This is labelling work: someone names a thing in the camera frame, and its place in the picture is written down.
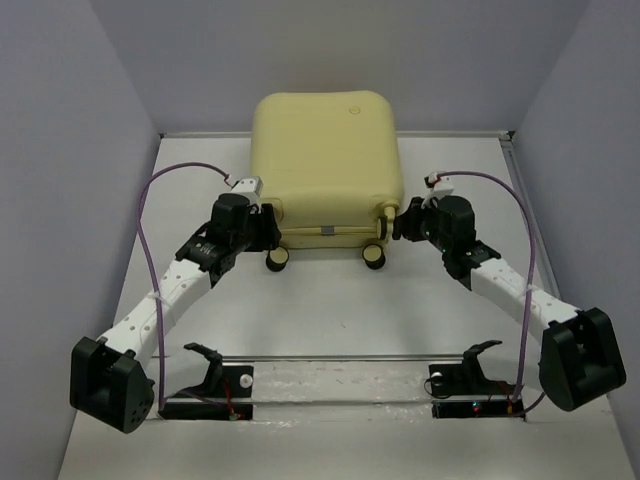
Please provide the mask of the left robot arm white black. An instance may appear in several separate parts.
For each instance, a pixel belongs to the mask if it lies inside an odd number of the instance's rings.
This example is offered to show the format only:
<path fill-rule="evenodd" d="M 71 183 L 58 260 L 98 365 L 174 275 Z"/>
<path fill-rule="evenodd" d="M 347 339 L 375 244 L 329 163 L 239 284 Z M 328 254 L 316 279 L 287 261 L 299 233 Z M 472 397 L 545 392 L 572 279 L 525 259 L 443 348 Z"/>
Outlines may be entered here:
<path fill-rule="evenodd" d="M 76 343 L 71 407 L 128 434 L 151 409 L 162 410 L 170 395 L 215 392 L 224 378 L 222 355 L 202 344 L 186 344 L 185 351 L 204 360 L 189 367 L 186 379 L 171 383 L 165 336 L 235 266 L 240 254 L 271 251 L 280 239 L 272 205 L 245 194 L 220 195 L 210 220 L 177 250 L 152 291 L 97 339 L 83 337 Z"/>

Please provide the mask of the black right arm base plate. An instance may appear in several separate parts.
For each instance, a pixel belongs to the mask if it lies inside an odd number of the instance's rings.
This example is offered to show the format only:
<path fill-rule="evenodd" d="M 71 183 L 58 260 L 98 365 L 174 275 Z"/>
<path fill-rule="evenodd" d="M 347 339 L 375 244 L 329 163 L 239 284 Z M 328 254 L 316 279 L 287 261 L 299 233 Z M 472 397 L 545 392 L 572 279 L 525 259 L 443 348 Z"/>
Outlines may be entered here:
<path fill-rule="evenodd" d="M 503 380 L 490 380 L 482 369 L 470 373 L 462 363 L 429 366 L 423 388 L 432 400 L 434 419 L 481 419 L 525 416 L 514 387 Z"/>

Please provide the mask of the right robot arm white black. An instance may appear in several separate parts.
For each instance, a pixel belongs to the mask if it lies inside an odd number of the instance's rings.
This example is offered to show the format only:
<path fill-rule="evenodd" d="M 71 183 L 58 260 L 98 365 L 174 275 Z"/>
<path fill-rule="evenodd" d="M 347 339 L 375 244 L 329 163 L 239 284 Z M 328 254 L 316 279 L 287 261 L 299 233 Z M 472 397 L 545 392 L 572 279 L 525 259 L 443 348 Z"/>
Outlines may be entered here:
<path fill-rule="evenodd" d="M 559 409 L 573 411 L 626 383 L 609 316 L 598 308 L 582 310 L 566 303 L 517 273 L 478 239 L 475 213 L 465 198 L 413 198 L 395 219 L 392 237 L 429 242 L 451 278 L 520 322 L 525 338 L 540 346 L 542 392 Z"/>

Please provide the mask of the yellow hard-shell suitcase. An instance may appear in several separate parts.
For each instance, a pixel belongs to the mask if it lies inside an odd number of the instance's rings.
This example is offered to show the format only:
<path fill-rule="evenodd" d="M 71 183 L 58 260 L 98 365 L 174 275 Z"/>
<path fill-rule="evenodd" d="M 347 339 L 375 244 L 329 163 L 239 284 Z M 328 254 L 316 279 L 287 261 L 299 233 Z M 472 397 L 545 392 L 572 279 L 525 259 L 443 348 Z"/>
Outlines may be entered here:
<path fill-rule="evenodd" d="M 373 91 L 273 93 L 254 111 L 250 171 L 273 206 L 279 244 L 269 270 L 293 250 L 358 249 L 379 270 L 405 198 L 390 103 Z"/>

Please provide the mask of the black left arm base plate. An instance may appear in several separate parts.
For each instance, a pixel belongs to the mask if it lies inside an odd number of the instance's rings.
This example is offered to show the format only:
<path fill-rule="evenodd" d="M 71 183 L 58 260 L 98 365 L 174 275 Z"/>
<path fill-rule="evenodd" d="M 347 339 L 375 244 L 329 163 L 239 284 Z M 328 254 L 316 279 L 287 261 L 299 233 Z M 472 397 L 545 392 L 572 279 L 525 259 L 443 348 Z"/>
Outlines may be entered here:
<path fill-rule="evenodd" d="M 159 416 L 165 420 L 251 421 L 254 367 L 225 365 L 219 380 L 205 381 L 170 397 Z"/>

